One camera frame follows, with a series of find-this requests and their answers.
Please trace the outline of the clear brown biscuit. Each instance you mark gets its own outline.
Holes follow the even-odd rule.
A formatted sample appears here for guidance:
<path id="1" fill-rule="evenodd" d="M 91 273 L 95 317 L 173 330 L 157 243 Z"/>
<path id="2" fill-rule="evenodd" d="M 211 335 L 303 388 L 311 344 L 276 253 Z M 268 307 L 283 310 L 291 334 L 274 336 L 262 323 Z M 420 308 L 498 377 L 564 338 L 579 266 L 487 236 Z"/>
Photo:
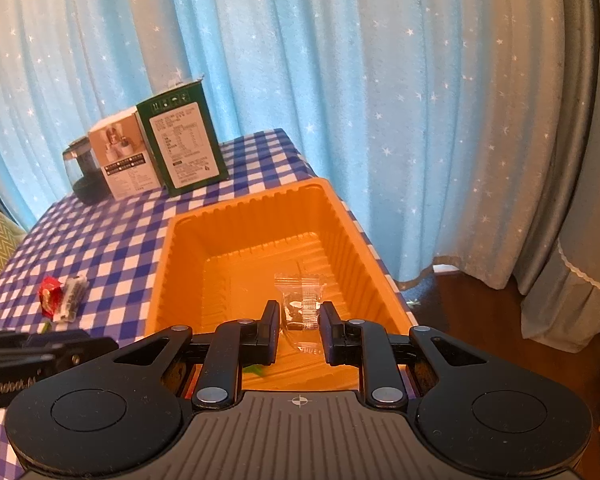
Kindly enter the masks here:
<path id="1" fill-rule="evenodd" d="M 320 310 L 324 280 L 319 275 L 276 274 L 274 285 L 280 293 L 280 326 L 294 350 L 321 356 Z"/>

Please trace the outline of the green candy in tray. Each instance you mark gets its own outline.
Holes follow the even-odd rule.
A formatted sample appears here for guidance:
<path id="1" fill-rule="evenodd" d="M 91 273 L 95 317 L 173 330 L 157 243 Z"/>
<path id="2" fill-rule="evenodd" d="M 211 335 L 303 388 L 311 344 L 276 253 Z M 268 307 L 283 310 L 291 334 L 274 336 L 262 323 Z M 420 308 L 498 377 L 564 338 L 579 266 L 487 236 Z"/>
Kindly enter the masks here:
<path id="1" fill-rule="evenodd" d="M 256 375 L 258 377 L 264 377 L 266 375 L 266 369 L 265 369 L 265 367 L 263 365 L 258 365 L 258 364 L 244 367 L 242 369 L 242 371 L 245 374 L 253 374 L 253 375 Z"/>

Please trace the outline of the large red snack packet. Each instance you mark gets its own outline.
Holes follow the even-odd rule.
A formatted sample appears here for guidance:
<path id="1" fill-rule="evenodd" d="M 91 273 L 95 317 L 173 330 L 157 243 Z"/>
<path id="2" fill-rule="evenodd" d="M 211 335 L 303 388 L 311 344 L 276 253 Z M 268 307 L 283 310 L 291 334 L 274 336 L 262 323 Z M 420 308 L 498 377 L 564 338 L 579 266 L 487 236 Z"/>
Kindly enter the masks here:
<path id="1" fill-rule="evenodd" d="M 38 286 L 38 301 L 42 315 L 52 320 L 59 311 L 63 299 L 64 290 L 61 281 L 52 276 L 43 278 L 41 285 Z"/>

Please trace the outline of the orange plastic tray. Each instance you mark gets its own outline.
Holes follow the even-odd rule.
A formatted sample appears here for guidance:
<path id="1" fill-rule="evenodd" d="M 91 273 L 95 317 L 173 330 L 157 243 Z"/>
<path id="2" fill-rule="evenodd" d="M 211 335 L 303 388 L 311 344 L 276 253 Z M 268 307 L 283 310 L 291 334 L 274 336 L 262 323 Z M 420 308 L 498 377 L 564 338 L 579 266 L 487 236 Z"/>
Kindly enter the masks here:
<path id="1" fill-rule="evenodd" d="M 280 300 L 279 276 L 318 278 L 340 318 L 362 318 L 394 334 L 413 322 L 373 247 L 320 178 L 178 214 L 166 230 L 145 332 L 188 325 L 211 333 L 260 318 Z"/>

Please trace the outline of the grey curtain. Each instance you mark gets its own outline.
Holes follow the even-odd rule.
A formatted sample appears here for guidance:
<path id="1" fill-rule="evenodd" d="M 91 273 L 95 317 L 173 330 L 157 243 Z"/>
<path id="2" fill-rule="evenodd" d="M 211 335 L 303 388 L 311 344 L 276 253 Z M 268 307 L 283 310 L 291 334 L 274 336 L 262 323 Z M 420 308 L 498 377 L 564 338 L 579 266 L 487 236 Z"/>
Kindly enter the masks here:
<path id="1" fill-rule="evenodd" d="M 562 98 L 514 275 L 521 335 L 577 353 L 600 333 L 600 0 L 562 0 Z"/>

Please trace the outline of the white beige product box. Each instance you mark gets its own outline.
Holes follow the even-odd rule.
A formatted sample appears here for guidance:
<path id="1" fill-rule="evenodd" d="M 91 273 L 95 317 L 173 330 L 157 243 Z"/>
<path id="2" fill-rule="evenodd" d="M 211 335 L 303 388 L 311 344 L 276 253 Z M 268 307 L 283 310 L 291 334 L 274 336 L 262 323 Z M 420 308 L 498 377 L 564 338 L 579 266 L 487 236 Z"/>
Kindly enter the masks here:
<path id="1" fill-rule="evenodd" d="M 87 136 L 115 200 L 161 188 L 135 106 L 102 118 Z"/>

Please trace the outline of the green tea box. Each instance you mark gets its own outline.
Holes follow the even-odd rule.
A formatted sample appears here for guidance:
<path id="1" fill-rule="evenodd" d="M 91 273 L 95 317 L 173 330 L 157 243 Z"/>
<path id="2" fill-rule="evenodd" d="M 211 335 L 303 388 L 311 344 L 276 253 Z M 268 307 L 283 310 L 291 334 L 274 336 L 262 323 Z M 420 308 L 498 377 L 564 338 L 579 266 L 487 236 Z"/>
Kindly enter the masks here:
<path id="1" fill-rule="evenodd" d="M 136 112 L 170 196 L 228 178 L 200 78 L 138 103 Z"/>

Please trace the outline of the silver black snack packet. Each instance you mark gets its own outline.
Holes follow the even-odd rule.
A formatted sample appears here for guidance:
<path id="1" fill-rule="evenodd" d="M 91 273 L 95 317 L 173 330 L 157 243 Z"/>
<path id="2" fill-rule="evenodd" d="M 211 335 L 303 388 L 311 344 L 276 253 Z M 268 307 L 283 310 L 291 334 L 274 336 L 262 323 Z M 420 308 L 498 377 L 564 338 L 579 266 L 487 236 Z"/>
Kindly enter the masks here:
<path id="1" fill-rule="evenodd" d="M 85 275 L 76 274 L 67 278 L 62 289 L 60 306 L 54 313 L 53 321 L 60 324 L 73 323 L 87 289 L 88 278 Z"/>

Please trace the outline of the dark glass humidifier jar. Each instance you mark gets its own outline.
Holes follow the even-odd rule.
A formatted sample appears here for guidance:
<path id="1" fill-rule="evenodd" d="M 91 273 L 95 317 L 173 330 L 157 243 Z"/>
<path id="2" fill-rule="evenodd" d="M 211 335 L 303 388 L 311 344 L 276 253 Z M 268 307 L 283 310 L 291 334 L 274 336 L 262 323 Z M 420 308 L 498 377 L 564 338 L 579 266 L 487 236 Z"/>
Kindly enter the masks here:
<path id="1" fill-rule="evenodd" d="M 95 205 L 110 196 L 109 186 L 87 136 L 71 142 L 62 152 L 62 161 L 73 193 L 82 204 Z"/>

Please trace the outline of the blue star curtain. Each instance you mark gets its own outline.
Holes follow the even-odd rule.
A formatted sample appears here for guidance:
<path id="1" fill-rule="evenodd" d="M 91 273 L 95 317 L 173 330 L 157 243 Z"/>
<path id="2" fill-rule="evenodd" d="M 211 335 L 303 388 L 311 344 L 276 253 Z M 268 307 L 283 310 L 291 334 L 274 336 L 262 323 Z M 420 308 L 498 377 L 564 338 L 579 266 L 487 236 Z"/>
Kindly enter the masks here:
<path id="1" fill-rule="evenodd" d="M 563 3 L 0 0 L 0 197 L 33 226 L 72 140 L 200 79 L 218 137 L 285 130 L 396 280 L 528 289 L 557 232 Z"/>

